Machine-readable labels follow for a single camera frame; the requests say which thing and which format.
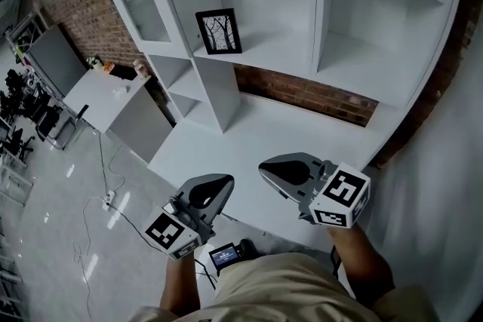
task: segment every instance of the black chair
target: black chair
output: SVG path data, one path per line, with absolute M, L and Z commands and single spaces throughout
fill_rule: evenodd
M 29 148 L 29 143 L 34 140 L 35 137 L 30 137 L 26 142 L 22 141 L 23 129 L 15 130 L 12 136 L 7 137 L 6 140 L 2 140 L 2 146 L 5 150 L 9 151 L 13 156 L 17 156 L 23 163 L 25 163 L 26 152 L 33 152 L 32 148 Z
M 45 113 L 48 103 L 51 100 L 51 96 L 48 94 L 42 94 L 34 101 L 32 108 L 30 109 L 30 119 L 38 123 Z
M 21 91 L 9 93 L 7 96 L 4 93 L 0 94 L 0 104 L 2 105 L 0 116 L 7 123 L 11 124 L 15 117 L 19 115 L 22 99 L 23 93 Z
M 48 106 L 45 110 L 44 115 L 38 121 L 37 125 L 35 126 L 35 130 L 37 131 L 38 138 L 41 141 L 47 140 L 53 147 L 57 149 L 64 150 L 70 140 L 74 137 L 75 133 L 78 130 L 78 122 L 81 120 L 82 115 L 88 109 L 89 105 L 84 105 L 82 110 L 77 114 L 77 116 L 72 117 L 69 112 L 69 119 L 67 119 L 62 126 L 57 131 L 57 135 L 52 137 L 49 135 L 52 129 L 54 129 L 57 125 L 57 122 L 60 119 L 60 113 L 62 109 L 59 106 Z M 58 143 L 57 139 L 59 138 L 60 134 L 68 128 L 68 126 L 72 127 L 72 133 L 68 135 L 67 140 L 64 143 Z
M 15 94 L 16 92 L 21 91 L 25 87 L 26 80 L 22 75 L 11 69 L 7 72 L 5 84 L 8 87 L 8 91 L 12 94 Z

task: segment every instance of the white wall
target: white wall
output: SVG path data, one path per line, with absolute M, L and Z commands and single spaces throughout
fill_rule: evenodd
M 483 298 L 483 22 L 453 83 L 384 169 L 369 236 L 396 285 L 419 283 L 443 322 Z
M 8 70 L 13 69 L 16 72 L 21 72 L 23 67 L 19 63 L 15 63 L 15 56 L 10 49 L 8 42 L 3 39 L 0 41 L 0 90 L 5 94 L 8 93 L 5 79 L 7 78 Z

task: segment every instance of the framed tree picture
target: framed tree picture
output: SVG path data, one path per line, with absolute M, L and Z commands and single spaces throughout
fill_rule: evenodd
M 197 12 L 195 15 L 208 54 L 242 52 L 233 8 Z

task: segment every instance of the person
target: person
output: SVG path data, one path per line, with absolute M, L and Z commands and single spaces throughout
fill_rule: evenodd
M 283 253 L 224 268 L 213 304 L 200 309 L 190 253 L 168 262 L 159 307 L 141 308 L 131 322 L 438 320 L 420 287 L 395 288 L 391 268 L 358 225 L 328 231 L 355 299 L 313 258 Z

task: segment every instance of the power strip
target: power strip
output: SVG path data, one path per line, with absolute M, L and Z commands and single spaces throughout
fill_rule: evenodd
M 103 210 L 109 210 L 109 205 L 112 204 L 112 201 L 114 200 L 115 192 L 114 191 L 109 191 L 107 193 L 107 196 L 103 197 Z

